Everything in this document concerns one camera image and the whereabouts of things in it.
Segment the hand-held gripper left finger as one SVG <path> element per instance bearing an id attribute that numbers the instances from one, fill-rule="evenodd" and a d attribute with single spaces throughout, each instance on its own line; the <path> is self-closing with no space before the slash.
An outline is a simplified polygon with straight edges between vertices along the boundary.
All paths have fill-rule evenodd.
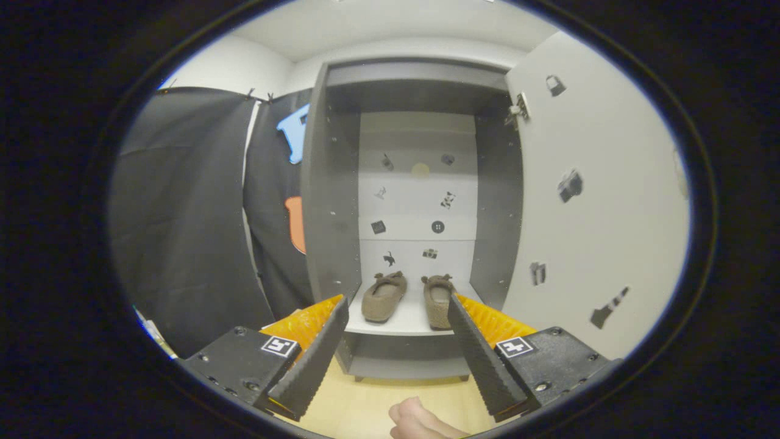
<path id="1" fill-rule="evenodd" d="M 223 394 L 298 421 L 307 413 L 349 321 L 338 294 L 262 330 L 234 327 L 181 364 Z"/>

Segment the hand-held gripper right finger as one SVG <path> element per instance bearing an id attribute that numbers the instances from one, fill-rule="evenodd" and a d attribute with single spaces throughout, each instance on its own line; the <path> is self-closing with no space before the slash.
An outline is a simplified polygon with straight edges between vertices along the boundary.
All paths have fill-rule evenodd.
<path id="1" fill-rule="evenodd" d="M 448 321 L 496 422 L 568 398 L 621 364 L 562 327 L 535 330 L 460 294 L 450 297 Z"/>

